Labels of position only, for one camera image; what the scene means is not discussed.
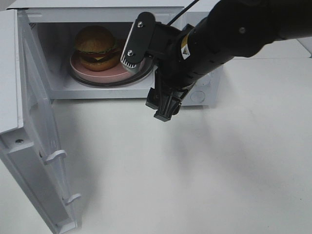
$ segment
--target white microwave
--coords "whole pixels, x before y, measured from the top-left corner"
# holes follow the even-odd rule
[[[77,226],[72,202],[80,194],[69,189],[52,101],[146,98],[154,86],[154,67],[127,84],[99,87],[80,82],[69,66],[75,35],[96,24],[126,38],[139,13],[152,12],[157,21],[167,23],[188,3],[17,0],[0,12],[0,157],[53,233]],[[173,26],[195,25],[209,9],[207,5],[204,11],[187,12]],[[200,79],[183,105],[214,105],[221,70]]]

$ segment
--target plate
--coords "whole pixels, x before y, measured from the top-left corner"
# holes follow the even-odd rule
[[[94,82],[94,83],[115,83],[119,81],[126,80],[133,76],[130,72],[125,70],[122,64],[119,62],[115,67],[110,69],[95,72],[85,68],[79,60],[79,55],[75,52],[70,57],[70,65],[74,71],[74,73],[82,78],[83,80]]]

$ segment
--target open microwave door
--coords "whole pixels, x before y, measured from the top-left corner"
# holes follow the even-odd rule
[[[66,152],[29,23],[23,11],[0,12],[0,158],[53,233],[77,226],[66,178]]]

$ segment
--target table surface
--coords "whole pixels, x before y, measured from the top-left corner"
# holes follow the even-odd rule
[[[55,101],[83,196],[69,233],[311,233],[312,60],[289,57],[230,61],[215,108],[167,123],[141,99]],[[2,163],[0,174],[0,233],[49,234]]]

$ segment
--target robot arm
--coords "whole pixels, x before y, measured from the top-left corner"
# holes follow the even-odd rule
[[[141,13],[121,62],[136,71],[144,57],[158,67],[146,105],[168,121],[198,79],[235,56],[251,57],[266,44],[312,36],[311,0],[221,0],[195,27],[180,31]]]

